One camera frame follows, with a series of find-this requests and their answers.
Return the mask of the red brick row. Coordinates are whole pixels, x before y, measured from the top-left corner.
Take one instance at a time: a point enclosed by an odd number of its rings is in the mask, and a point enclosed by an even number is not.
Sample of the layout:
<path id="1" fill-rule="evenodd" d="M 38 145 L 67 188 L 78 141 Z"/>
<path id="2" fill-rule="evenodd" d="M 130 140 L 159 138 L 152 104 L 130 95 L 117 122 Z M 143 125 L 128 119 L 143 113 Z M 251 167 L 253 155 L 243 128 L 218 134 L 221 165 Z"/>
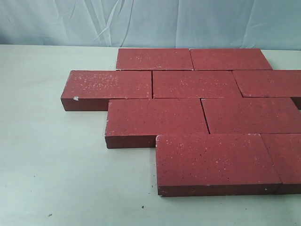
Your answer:
<path id="1" fill-rule="evenodd" d="M 288 97 L 202 99 L 211 134 L 301 132 L 301 113 Z"/>
<path id="2" fill-rule="evenodd" d="M 300 70 L 233 71 L 243 97 L 300 97 Z"/>

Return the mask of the red brick under back stack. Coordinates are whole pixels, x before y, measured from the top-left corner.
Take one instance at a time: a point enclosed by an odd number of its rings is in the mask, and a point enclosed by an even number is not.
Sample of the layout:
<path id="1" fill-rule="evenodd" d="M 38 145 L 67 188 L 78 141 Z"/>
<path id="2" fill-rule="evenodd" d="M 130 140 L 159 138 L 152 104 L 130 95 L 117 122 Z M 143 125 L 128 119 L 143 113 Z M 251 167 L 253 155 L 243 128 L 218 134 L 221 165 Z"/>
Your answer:
<path id="1" fill-rule="evenodd" d="M 120 48 L 116 69 L 192 71 L 194 67 L 188 48 Z"/>

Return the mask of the white fabric backdrop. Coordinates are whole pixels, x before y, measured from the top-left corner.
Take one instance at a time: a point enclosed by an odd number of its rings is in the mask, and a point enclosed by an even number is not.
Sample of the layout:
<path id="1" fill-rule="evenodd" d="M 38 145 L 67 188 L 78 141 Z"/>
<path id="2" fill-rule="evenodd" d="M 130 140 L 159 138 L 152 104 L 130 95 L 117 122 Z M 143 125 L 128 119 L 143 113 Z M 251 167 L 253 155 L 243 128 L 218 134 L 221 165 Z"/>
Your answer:
<path id="1" fill-rule="evenodd" d="M 298 0 L 3 0 L 1 44 L 300 50 Z"/>

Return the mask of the red brick with white specks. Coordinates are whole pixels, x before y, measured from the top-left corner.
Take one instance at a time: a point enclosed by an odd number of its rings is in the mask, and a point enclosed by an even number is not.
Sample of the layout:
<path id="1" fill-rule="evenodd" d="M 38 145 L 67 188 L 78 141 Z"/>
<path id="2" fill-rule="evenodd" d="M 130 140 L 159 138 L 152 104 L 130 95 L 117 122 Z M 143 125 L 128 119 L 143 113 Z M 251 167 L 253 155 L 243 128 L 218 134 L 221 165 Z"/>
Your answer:
<path id="1" fill-rule="evenodd" d="M 154 98 L 241 98 L 230 71 L 153 71 Z"/>

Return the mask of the red brick right row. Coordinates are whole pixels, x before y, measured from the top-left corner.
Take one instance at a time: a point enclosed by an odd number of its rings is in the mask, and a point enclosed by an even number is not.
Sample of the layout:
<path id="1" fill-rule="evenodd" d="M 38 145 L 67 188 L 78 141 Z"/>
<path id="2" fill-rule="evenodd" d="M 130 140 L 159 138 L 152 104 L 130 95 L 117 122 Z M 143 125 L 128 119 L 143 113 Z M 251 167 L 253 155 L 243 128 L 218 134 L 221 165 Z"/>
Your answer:
<path id="1" fill-rule="evenodd" d="M 233 71 L 243 97 L 300 97 L 300 70 Z"/>

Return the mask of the red brick middle row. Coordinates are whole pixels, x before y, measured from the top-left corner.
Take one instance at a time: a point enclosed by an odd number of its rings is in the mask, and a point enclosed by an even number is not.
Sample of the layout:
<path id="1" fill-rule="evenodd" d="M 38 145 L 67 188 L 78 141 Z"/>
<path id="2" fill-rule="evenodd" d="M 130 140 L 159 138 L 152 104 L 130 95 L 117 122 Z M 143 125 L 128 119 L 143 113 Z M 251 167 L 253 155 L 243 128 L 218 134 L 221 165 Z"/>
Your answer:
<path id="1" fill-rule="evenodd" d="M 301 113 L 288 97 L 202 99 L 211 134 L 301 132 Z"/>

